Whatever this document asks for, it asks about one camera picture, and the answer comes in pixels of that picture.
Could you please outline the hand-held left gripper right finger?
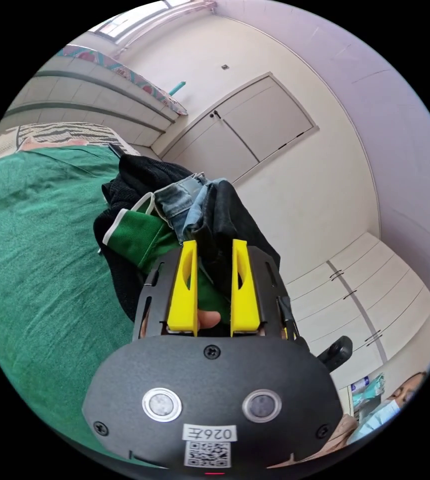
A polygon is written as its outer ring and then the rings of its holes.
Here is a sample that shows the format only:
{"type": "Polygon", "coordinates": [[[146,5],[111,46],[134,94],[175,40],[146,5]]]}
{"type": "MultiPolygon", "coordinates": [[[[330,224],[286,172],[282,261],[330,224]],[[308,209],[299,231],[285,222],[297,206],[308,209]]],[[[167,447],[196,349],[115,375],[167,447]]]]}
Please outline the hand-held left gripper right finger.
{"type": "Polygon", "coordinates": [[[235,239],[232,243],[230,333],[256,334],[260,323],[248,245],[246,241],[235,239]]]}

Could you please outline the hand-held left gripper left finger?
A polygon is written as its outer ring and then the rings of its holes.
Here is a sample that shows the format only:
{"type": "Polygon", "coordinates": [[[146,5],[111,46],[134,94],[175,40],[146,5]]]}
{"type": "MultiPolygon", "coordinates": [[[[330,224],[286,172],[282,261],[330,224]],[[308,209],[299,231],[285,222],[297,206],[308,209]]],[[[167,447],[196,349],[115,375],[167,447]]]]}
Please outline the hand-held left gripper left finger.
{"type": "Polygon", "coordinates": [[[194,240],[182,245],[167,316],[171,334],[198,333],[198,249],[194,240]]]}

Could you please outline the person's left hand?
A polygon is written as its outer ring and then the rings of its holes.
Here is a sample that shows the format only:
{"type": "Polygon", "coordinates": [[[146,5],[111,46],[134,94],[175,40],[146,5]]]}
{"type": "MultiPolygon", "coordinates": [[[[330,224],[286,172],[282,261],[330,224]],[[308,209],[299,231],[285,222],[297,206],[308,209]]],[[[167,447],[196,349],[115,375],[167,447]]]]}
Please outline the person's left hand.
{"type": "Polygon", "coordinates": [[[197,311],[197,325],[199,330],[211,329],[221,322],[221,314],[217,311],[197,311]]]}

